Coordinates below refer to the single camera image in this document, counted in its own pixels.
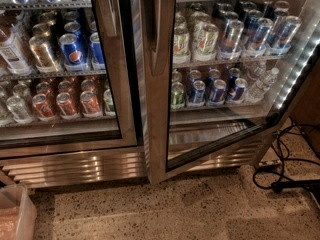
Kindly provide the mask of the blue Pepsi can lower left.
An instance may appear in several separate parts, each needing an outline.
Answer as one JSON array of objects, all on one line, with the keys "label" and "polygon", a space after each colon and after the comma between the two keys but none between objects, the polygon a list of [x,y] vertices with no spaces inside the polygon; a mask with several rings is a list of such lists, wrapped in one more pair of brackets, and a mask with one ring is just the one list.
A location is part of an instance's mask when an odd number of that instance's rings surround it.
[{"label": "blue Pepsi can lower left", "polygon": [[192,84],[191,91],[187,98],[187,105],[189,107],[203,106],[205,102],[206,85],[202,80],[196,80]]}]

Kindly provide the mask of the silver blue energy can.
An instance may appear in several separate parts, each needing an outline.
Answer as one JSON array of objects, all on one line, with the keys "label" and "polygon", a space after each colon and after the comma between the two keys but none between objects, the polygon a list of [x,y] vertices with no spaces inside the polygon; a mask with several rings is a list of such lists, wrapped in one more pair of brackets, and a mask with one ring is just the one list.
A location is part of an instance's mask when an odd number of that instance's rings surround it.
[{"label": "silver blue energy can", "polygon": [[240,20],[229,22],[219,43],[219,59],[232,60],[240,56],[239,43],[243,30],[244,23]]}]

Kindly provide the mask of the red soda can middle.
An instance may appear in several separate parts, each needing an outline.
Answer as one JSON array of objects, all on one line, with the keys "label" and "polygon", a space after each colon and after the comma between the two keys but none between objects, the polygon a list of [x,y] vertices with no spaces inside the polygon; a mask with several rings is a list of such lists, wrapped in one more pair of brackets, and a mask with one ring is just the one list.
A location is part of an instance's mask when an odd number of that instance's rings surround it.
[{"label": "red soda can middle", "polygon": [[63,92],[57,95],[56,104],[60,110],[60,115],[63,119],[75,119],[80,117],[80,112],[75,105],[73,97],[67,93]]}]

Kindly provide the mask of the gold soda can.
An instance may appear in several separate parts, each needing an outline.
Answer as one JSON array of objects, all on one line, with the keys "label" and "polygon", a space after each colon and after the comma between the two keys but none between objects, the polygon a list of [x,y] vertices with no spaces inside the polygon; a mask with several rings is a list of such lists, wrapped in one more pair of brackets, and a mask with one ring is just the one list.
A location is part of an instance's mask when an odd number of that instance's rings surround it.
[{"label": "gold soda can", "polygon": [[58,56],[46,37],[33,36],[29,46],[36,60],[36,67],[42,73],[57,73],[62,71]]}]

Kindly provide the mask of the red soda can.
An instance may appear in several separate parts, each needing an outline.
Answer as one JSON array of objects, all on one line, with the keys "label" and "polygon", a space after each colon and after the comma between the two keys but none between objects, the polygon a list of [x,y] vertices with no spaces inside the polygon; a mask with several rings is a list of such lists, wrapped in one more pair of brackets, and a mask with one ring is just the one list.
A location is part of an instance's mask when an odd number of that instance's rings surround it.
[{"label": "red soda can", "polygon": [[101,117],[102,110],[97,95],[92,91],[83,91],[80,95],[83,115],[88,118]]},{"label": "red soda can", "polygon": [[37,94],[32,98],[32,106],[42,121],[54,120],[57,117],[52,100],[45,94]]},{"label": "red soda can", "polygon": [[63,119],[75,119],[80,117],[80,112],[75,105],[73,97],[67,93],[63,92],[57,95],[56,104],[60,110],[60,115]]}]

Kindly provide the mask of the glass fridge door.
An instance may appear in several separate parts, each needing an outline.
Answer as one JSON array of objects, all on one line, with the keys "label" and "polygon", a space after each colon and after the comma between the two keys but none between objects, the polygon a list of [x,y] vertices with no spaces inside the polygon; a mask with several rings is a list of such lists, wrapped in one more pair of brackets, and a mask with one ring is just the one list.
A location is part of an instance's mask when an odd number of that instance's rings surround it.
[{"label": "glass fridge door", "polygon": [[[145,154],[153,183],[165,174],[205,155],[251,136],[271,135],[273,140],[315,74],[319,58],[320,0],[139,0],[143,40],[141,109]],[[245,57],[244,45],[260,18],[273,27],[262,56]],[[244,23],[237,59],[219,59],[219,43],[231,20]],[[219,29],[212,60],[193,59],[197,34],[203,24]],[[190,35],[190,60],[173,62],[174,29]],[[248,89],[267,70],[278,68],[277,81],[257,103],[246,101]],[[228,103],[231,84],[243,78],[248,87],[239,104]],[[226,82],[225,100],[207,103],[213,82]],[[189,107],[192,84],[206,85],[203,106]],[[171,85],[184,86],[182,108],[171,108]]]},{"label": "glass fridge door", "polygon": [[[4,159],[60,153],[105,150],[132,146],[136,142],[130,97],[126,46],[123,40],[119,0],[1,0],[1,25],[7,26],[21,40],[32,58],[32,73],[12,74],[1,57],[1,125],[0,154]],[[97,32],[105,69],[95,70],[90,36]],[[75,34],[88,51],[88,67],[68,71],[59,38]],[[36,67],[29,40],[46,37],[58,56],[62,71],[42,73]],[[97,95],[101,117],[83,115],[80,95],[92,91]],[[79,109],[80,117],[63,119],[56,104],[58,94],[67,92]],[[57,111],[54,120],[38,118],[32,98],[47,95]],[[33,116],[31,123],[17,123],[6,101],[11,96],[25,100]]]}]

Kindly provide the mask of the silver can lower left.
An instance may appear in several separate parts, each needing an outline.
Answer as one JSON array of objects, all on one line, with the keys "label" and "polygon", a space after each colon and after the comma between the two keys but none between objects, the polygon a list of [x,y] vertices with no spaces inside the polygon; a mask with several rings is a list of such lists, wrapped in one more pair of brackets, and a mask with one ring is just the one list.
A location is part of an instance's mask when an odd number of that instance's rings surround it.
[{"label": "silver can lower left", "polygon": [[6,105],[17,123],[31,123],[33,121],[32,112],[23,98],[11,96],[7,99]]}]

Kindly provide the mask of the clear plastic storage bin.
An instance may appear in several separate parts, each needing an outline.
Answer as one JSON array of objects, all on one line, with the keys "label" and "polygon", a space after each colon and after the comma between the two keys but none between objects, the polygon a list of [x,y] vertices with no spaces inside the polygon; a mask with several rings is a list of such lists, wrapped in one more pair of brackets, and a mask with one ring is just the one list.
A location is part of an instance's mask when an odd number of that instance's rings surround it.
[{"label": "clear plastic storage bin", "polygon": [[33,240],[37,209],[23,185],[0,189],[0,240]]}]

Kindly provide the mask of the blue Pepsi can lower middle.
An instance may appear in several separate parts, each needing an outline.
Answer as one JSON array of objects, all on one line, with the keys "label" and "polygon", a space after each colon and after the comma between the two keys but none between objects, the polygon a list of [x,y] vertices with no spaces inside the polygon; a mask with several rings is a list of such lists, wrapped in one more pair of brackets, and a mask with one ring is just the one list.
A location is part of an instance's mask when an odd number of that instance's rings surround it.
[{"label": "blue Pepsi can lower middle", "polygon": [[208,104],[220,105],[225,100],[226,82],[221,79],[217,79],[213,82],[210,93],[207,98]]}]

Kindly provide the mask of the blue Pepsi can edge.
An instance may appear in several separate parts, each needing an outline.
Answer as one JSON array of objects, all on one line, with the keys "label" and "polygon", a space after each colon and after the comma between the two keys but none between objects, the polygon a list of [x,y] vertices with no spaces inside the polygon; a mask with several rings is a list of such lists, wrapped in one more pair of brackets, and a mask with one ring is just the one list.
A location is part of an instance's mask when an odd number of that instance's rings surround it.
[{"label": "blue Pepsi can edge", "polygon": [[105,63],[103,52],[97,32],[93,33],[89,39],[90,49],[92,53],[92,63],[95,70],[104,70]]}]

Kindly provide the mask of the Mountain Dew can right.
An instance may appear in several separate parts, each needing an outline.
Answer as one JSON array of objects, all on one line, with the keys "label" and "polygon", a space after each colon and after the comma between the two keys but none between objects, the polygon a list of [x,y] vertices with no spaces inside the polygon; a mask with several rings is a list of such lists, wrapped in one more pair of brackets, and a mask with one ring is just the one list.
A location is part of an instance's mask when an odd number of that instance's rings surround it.
[{"label": "Mountain Dew can right", "polygon": [[193,59],[195,61],[209,61],[215,56],[215,47],[219,36],[219,29],[211,23],[203,24],[197,34]]}]

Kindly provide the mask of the green soda can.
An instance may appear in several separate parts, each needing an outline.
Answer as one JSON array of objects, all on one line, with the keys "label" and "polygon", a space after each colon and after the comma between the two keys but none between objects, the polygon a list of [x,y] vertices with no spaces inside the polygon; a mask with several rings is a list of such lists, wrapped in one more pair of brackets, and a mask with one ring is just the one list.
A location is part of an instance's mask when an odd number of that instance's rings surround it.
[{"label": "green soda can", "polygon": [[184,104],[184,86],[180,82],[174,82],[171,85],[171,108],[179,109],[182,108]]}]

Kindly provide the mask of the blue Pepsi can lower right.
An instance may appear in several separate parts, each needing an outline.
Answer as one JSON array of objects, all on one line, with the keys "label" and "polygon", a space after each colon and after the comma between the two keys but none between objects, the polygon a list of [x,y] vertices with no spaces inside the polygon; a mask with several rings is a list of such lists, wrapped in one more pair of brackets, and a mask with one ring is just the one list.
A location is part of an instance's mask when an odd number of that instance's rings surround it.
[{"label": "blue Pepsi can lower right", "polygon": [[248,83],[243,78],[237,78],[228,90],[227,102],[239,104],[244,100],[244,95],[247,91]]}]

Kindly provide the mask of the clear water bottle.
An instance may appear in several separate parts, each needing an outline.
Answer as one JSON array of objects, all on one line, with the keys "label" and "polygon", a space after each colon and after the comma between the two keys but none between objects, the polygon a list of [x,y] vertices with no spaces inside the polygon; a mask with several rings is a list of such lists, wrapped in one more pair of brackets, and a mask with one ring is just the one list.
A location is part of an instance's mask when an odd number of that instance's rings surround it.
[{"label": "clear water bottle", "polygon": [[278,68],[272,68],[262,73],[259,78],[248,89],[246,101],[257,103],[264,98],[271,86],[277,81],[279,74]]}]

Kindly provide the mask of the red soda can left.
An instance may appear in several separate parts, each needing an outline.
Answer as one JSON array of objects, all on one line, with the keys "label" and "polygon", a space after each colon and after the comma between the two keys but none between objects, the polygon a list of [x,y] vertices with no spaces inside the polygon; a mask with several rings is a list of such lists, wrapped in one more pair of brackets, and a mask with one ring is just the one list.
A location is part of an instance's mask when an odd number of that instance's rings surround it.
[{"label": "red soda can left", "polygon": [[32,106],[42,121],[54,120],[57,117],[52,100],[45,94],[37,94],[32,98]]}]

